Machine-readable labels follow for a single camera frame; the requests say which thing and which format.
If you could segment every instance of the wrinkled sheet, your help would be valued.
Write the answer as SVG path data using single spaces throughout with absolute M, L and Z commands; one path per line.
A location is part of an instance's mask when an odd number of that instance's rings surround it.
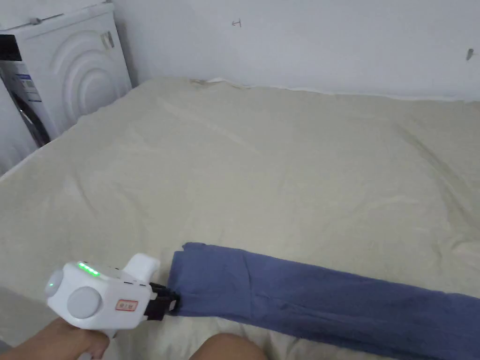
M 53 316 L 60 264 L 145 252 L 166 283 L 189 241 L 480 297 L 479 109 L 149 81 L 1 178 L 0 338 Z M 217 318 L 149 322 L 118 345 L 185 359 L 220 331 L 272 359 L 378 358 Z

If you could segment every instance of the knee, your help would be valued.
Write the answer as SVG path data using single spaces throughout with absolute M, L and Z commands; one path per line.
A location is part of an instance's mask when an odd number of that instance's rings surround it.
M 253 342 L 233 334 L 213 335 L 204 342 L 191 359 L 267 360 L 262 350 Z

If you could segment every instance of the washing machine label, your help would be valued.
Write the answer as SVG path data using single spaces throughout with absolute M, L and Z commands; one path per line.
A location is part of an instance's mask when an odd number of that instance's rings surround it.
M 38 90 L 33 83 L 32 77 L 29 74 L 15 74 L 18 81 L 22 84 L 22 87 L 27 95 L 28 101 L 41 103 L 42 99 L 38 95 Z

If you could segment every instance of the gray button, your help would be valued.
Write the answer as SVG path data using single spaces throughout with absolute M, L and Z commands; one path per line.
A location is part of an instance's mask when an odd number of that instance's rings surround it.
M 102 297 L 94 288 L 84 287 L 75 290 L 68 298 L 67 309 L 77 319 L 86 319 L 95 315 Z
M 45 294 L 47 297 L 52 297 L 55 295 L 57 290 L 60 287 L 61 281 L 63 279 L 63 270 L 58 269 L 55 270 L 50 276 L 50 279 L 48 280 L 47 284 L 45 285 Z

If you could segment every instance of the blue towel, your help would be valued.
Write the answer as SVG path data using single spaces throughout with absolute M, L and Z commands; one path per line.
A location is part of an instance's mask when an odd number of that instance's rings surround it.
M 180 316 L 217 316 L 398 359 L 480 359 L 480 300 L 187 243 L 168 287 Z

